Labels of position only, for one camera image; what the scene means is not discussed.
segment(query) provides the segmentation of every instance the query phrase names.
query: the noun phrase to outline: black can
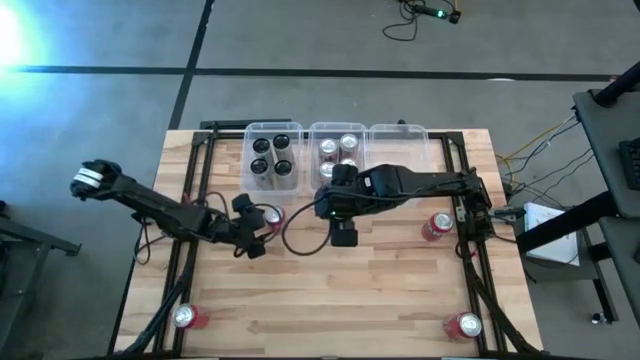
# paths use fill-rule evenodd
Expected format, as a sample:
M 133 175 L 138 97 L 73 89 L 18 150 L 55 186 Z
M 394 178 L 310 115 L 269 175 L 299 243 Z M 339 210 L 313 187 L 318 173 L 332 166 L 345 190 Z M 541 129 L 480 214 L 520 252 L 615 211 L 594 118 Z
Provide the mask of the black can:
M 271 144 L 269 143 L 269 140 L 260 138 L 254 141 L 253 153 L 256 159 L 265 159 L 267 164 L 269 164 L 270 167 L 273 167 L 273 152 L 271 151 Z
M 278 190 L 293 190 L 297 185 L 296 171 L 293 164 L 287 160 L 281 160 L 275 166 L 276 183 Z
M 255 159 L 251 162 L 251 173 L 256 186 L 261 190 L 273 190 L 273 168 L 265 159 Z
M 273 138 L 273 150 L 276 153 L 276 159 L 278 159 L 278 161 L 286 160 L 290 162 L 291 165 L 296 164 L 296 159 L 293 155 L 293 146 L 291 146 L 291 139 L 288 135 L 276 135 Z

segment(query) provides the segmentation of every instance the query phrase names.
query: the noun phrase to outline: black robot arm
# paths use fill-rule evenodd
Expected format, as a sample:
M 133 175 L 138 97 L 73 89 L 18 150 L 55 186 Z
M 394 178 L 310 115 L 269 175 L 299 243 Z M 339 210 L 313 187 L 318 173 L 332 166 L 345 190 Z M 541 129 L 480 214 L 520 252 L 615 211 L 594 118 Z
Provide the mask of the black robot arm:
M 204 199 L 176 202 L 138 184 L 123 174 L 118 164 L 99 159 L 82 164 L 71 182 L 71 194 L 83 201 L 118 201 L 135 211 L 133 218 L 138 222 L 153 219 L 166 235 L 180 241 L 232 244 L 250 258 L 265 254 L 264 245 L 254 234 L 265 226 L 263 211 L 254 206 L 247 194 L 233 199 L 232 208 L 240 216 L 229 219 L 205 206 Z
M 491 200 L 475 168 L 468 172 L 416 173 L 404 166 L 379 165 L 358 173 L 353 166 L 336 165 L 331 184 L 316 192 L 315 213 L 332 220 L 332 231 L 336 231 L 341 227 L 335 223 L 351 222 L 355 216 L 391 210 L 413 198 L 442 196 L 460 197 L 464 208 L 456 211 L 469 222 L 466 228 L 470 240 L 484 241 L 494 234 L 489 217 Z

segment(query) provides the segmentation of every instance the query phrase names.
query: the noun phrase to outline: wooden table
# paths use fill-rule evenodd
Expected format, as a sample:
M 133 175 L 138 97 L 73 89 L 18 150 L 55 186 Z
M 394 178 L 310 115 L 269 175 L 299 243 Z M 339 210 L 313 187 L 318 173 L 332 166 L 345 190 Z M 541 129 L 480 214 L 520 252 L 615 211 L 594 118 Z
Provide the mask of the wooden table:
M 181 196 L 192 135 L 170 131 L 165 139 L 154 189 L 175 200 Z M 470 166 L 477 167 L 494 207 L 505 205 L 488 130 L 464 130 L 464 137 Z M 441 144 L 430 146 L 434 170 L 444 171 Z M 209 190 L 222 192 L 227 201 L 239 192 L 241 151 L 238 140 L 215 144 Z M 197 189 L 200 174 L 195 178 Z M 285 211 L 291 214 L 311 198 L 305 193 L 285 204 Z M 215 196 L 208 201 L 221 209 Z M 452 343 L 442 331 L 442 319 L 468 310 L 469 304 L 462 263 L 454 254 L 455 231 L 435 243 L 420 235 L 436 211 L 452 213 L 450 199 L 416 199 L 384 214 L 359 217 L 358 247 L 328 246 L 311 257 L 288 253 L 279 237 L 257 260 L 235 259 L 229 246 L 201 243 L 191 299 L 210 313 L 211 322 L 187 331 L 183 356 L 477 355 L 475 343 Z M 514 238 L 510 227 L 495 227 L 500 236 Z M 326 231 L 327 223 L 308 211 L 291 224 L 287 238 L 296 249 L 310 250 Z M 150 229 L 151 238 L 158 234 Z M 517 247 L 499 240 L 488 241 L 487 247 L 501 307 L 541 349 Z M 135 266 L 116 350 L 128 346 L 157 310 L 170 249 L 170 240 L 156 243 L 149 264 Z M 495 349 L 483 310 L 489 348 Z M 167 339 L 172 339 L 173 326 L 169 329 Z M 165 344 L 169 349 L 171 341 Z

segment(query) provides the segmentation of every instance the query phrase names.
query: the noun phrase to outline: can in container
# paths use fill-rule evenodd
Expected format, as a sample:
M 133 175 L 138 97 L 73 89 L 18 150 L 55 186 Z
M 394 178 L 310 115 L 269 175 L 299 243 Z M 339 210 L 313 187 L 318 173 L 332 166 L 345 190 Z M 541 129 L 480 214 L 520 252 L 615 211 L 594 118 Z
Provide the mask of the can in container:
M 318 148 L 320 162 L 337 162 L 338 161 L 338 143 L 333 139 L 324 139 L 320 141 Z
M 274 167 L 276 173 L 276 184 L 278 190 L 293 190 L 297 185 L 296 171 L 293 164 L 287 160 L 281 160 Z
M 269 140 L 265 138 L 256 139 L 253 142 L 253 153 L 256 159 L 265 159 L 269 166 L 273 166 L 275 163 L 273 160 L 273 152 L 271 151 L 271 144 Z
M 344 158 L 340 161 L 341 165 L 351 165 L 351 166 L 355 166 L 358 167 L 358 164 L 356 164 L 356 161 L 351 159 L 351 158 Z
M 333 177 L 333 167 L 335 165 L 336 164 L 332 162 L 325 162 L 320 165 L 318 175 L 320 176 L 320 183 L 322 185 L 326 185 L 331 182 L 331 178 Z
M 273 138 L 273 151 L 275 151 L 278 161 L 287 160 L 292 165 L 295 165 L 296 159 L 293 155 L 291 139 L 288 135 L 280 134 Z
M 358 156 L 358 138 L 353 134 L 344 134 L 340 138 L 340 158 L 355 159 Z
M 250 165 L 256 187 L 262 190 L 273 190 L 273 169 L 265 159 L 255 159 Z

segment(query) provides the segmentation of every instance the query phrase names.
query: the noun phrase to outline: keyboard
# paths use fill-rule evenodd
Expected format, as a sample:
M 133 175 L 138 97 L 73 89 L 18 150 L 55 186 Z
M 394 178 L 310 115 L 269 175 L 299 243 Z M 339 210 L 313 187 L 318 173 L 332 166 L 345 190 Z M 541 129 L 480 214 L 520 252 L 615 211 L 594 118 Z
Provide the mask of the keyboard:
M 621 141 L 618 149 L 629 189 L 640 190 L 640 138 Z

